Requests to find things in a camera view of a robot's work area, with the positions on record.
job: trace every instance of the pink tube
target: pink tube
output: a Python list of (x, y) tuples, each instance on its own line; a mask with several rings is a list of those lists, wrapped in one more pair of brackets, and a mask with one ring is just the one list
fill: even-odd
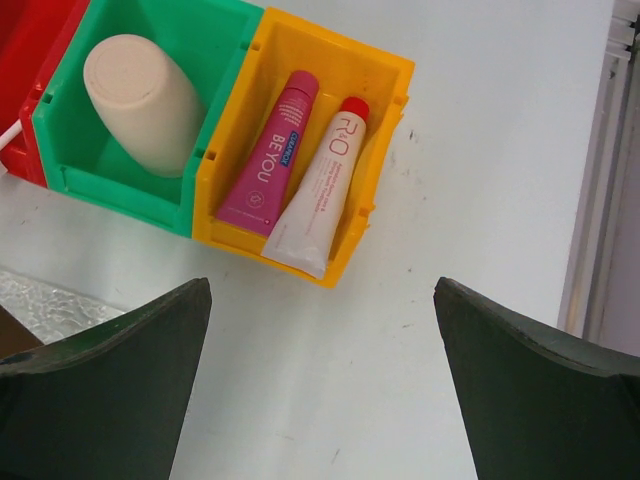
[(282, 211), (318, 80), (308, 72), (293, 72), (278, 97), (247, 165), (216, 217), (254, 233), (269, 236)]

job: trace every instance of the green storage bin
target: green storage bin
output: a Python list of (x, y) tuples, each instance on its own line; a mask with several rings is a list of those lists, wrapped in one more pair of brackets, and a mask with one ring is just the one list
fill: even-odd
[[(92, 0), (33, 115), (49, 188), (191, 237), (198, 166), (263, 12), (239, 0)], [(84, 61), (99, 42), (121, 33), (160, 46), (208, 106), (182, 178), (138, 165), (89, 100)]]

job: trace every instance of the white surface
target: white surface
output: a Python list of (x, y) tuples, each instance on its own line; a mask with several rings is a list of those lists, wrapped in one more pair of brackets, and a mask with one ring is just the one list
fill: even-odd
[(83, 74), (96, 112), (129, 155), (152, 173), (181, 177), (205, 111), (178, 64), (152, 41), (124, 34), (96, 45)]
[(611, 1), (274, 3), (417, 63), (337, 289), (6, 175), (1, 262), (129, 308), (209, 277), (174, 480), (473, 479), (433, 287), (555, 322)]

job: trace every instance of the metal frame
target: metal frame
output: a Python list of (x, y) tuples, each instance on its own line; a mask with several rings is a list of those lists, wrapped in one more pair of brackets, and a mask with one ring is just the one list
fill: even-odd
[(614, 6), (558, 318), (558, 328), (593, 342), (600, 337), (633, 124), (640, 118), (628, 108), (640, 101), (639, 14), (638, 4)]

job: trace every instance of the yellow storage bin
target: yellow storage bin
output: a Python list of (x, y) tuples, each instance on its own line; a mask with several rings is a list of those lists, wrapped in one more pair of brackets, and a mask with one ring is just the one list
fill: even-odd
[[(193, 238), (253, 258), (324, 287), (334, 287), (369, 224), (393, 130), (407, 103), (413, 62), (364, 45), (283, 11), (269, 8), (250, 45), (196, 177)], [(294, 70), (320, 82), (295, 161), (286, 203), (296, 192), (325, 129), (349, 96), (367, 101), (367, 136), (349, 187), (324, 279), (260, 256), (266, 238), (215, 218)]]

